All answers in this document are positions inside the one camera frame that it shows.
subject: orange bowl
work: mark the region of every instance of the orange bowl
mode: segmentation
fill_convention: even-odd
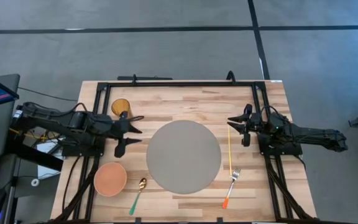
[[[127,184],[127,172],[117,162],[101,166],[94,175],[93,185],[96,191],[105,197],[112,197],[121,192]]]

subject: gray round plate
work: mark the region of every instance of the gray round plate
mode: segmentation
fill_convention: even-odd
[[[160,128],[147,148],[147,167],[164,189],[190,194],[206,188],[218,174],[221,148],[212,132],[194,121]]]

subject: green-handled spoon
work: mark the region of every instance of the green-handled spoon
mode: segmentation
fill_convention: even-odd
[[[135,212],[135,208],[136,208],[136,203],[137,203],[137,199],[139,199],[139,195],[142,192],[142,190],[146,187],[147,184],[147,179],[146,178],[142,178],[142,180],[140,180],[139,182],[139,193],[137,193],[136,199],[134,204],[132,205],[132,208],[129,210],[129,214],[133,215]]]

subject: gold spoon head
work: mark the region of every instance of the gold spoon head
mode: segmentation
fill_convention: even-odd
[[[143,190],[145,187],[146,187],[146,184],[147,184],[147,179],[146,178],[142,178],[142,180],[140,180],[139,182],[139,188],[141,190]]]

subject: wooden table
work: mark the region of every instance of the wooden table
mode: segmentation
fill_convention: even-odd
[[[98,82],[83,82],[78,102],[93,109]],[[291,119],[287,98],[282,82],[266,81],[268,99],[280,113]],[[221,205],[231,183],[229,174],[229,154],[227,145],[226,118],[242,114],[247,103],[254,104],[250,87],[119,87],[112,88],[109,108],[114,100],[125,98],[131,103],[134,115],[144,115],[145,119],[133,123],[143,134],[126,134],[127,137],[142,139],[137,144],[127,146],[122,158],[114,157],[116,141],[108,139],[104,156],[99,166],[107,162],[121,163],[127,171],[127,185],[117,196],[103,197],[95,192],[92,209],[92,222],[134,222],[141,217],[145,222],[215,222],[223,217],[225,222],[274,221],[272,199],[264,158],[259,154],[256,135],[251,133],[249,147],[241,145],[241,136],[231,129],[231,151],[233,167],[240,167],[241,175],[234,185],[228,208]],[[103,93],[99,112],[103,105]],[[148,172],[146,164],[147,144],[153,134],[175,120],[192,120],[205,125],[218,139],[221,152],[221,168],[213,183],[194,194],[173,194],[161,188]],[[75,158],[64,161],[59,185],[52,209],[51,218],[62,212],[62,197],[70,168]],[[311,216],[316,216],[310,194],[308,180],[303,165],[293,156],[282,156],[283,168],[289,191],[298,203]],[[80,179],[82,159],[73,171],[68,187],[66,205],[74,196]],[[134,216],[129,209],[139,189],[139,180],[146,177],[147,188],[140,195]],[[80,218],[84,217],[88,193],[85,192]],[[282,217],[285,217],[282,195],[278,190]]]

